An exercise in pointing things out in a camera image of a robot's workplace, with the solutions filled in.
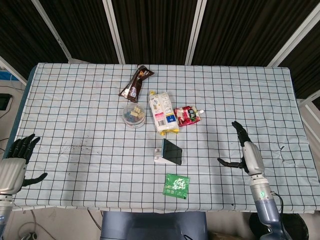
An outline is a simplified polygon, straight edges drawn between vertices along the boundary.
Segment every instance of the black curtain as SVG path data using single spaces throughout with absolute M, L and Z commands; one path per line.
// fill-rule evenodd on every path
M 74 59 L 119 63 L 102 0 L 40 0 Z
M 184 65 L 197 0 L 113 0 L 125 62 Z
M 68 62 L 30 0 L 1 0 L 0 4 L 0 56 L 25 79 L 39 62 Z
M 306 99 L 320 89 L 320 22 L 289 53 L 280 67 L 290 69 L 298 99 Z M 314 103 L 320 107 L 320 100 Z
M 192 64 L 266 66 L 319 0 L 208 0 Z

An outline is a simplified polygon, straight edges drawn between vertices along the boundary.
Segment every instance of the white snack bag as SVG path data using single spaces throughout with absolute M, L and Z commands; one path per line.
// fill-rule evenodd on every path
M 151 91 L 149 97 L 156 131 L 161 135 L 167 132 L 177 134 L 179 126 L 168 93 L 155 94 Z

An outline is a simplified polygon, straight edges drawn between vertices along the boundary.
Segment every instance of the phone screen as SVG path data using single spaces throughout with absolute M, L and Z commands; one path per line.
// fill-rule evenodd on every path
M 167 139 L 162 142 L 162 157 L 175 164 L 182 163 L 182 149 Z

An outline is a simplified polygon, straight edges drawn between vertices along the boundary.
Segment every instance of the table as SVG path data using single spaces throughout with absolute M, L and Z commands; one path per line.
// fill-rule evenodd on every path
M 137 65 L 37 65 L 9 142 L 40 136 L 26 177 L 48 176 L 16 195 L 17 209 L 255 211 L 246 173 L 217 161 L 240 161 L 234 120 L 260 148 L 265 176 L 282 196 L 284 211 L 320 209 L 318 175 L 287 68 L 146 66 L 155 72 L 138 99 L 147 110 L 146 124 L 134 130 L 123 122 L 128 101 L 118 94 Z M 183 149 L 181 166 L 154 163 L 163 137 L 155 131 L 150 90 L 167 92 L 173 107 L 205 110 L 197 124 L 166 135 Z M 187 199 L 162 194 L 166 173 L 190 177 Z

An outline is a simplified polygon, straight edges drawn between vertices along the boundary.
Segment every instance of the black grid line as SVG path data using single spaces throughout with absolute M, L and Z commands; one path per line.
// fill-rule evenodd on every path
M 129 103 L 118 93 L 137 65 L 39 63 L 17 138 L 35 132 L 26 175 L 47 172 L 22 189 L 18 208 L 68 206 L 131 212 L 255 211 L 249 177 L 221 157 L 242 152 L 231 122 L 237 120 L 259 146 L 271 189 L 286 212 L 319 209 L 320 185 L 293 92 L 289 70 L 270 67 L 146 65 L 139 104 L 146 123 L 130 129 L 122 120 Z M 166 138 L 183 149 L 182 166 L 155 164 L 155 132 L 149 91 L 168 92 L 173 107 L 204 109 L 202 120 Z M 190 177 L 188 198 L 163 196 L 165 174 Z

